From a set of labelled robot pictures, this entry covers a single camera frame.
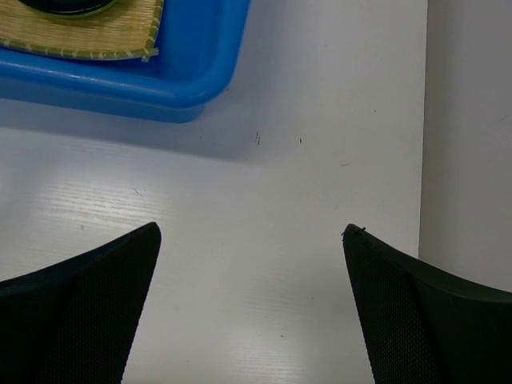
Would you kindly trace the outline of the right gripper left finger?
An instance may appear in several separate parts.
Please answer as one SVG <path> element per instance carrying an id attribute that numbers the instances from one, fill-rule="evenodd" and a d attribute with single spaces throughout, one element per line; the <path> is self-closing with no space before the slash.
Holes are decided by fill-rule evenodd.
<path id="1" fill-rule="evenodd" d="M 1 283 L 3 383 L 120 383 L 156 267 L 150 222 Z"/>

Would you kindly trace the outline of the bamboo placemat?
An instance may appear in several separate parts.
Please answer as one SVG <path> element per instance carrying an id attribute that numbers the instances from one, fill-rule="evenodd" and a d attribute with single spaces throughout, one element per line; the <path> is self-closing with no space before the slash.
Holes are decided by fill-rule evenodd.
<path id="1" fill-rule="evenodd" d="M 64 16 L 2 1 L 1 48 L 72 60 L 147 62 L 158 54 L 163 11 L 163 1 L 108 1 Z"/>

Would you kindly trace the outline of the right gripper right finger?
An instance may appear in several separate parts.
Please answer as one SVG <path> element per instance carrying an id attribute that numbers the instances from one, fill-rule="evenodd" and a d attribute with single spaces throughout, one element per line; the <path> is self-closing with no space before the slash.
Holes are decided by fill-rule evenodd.
<path id="1" fill-rule="evenodd" d="M 346 266 L 376 383 L 509 383 L 511 294 L 349 224 Z"/>

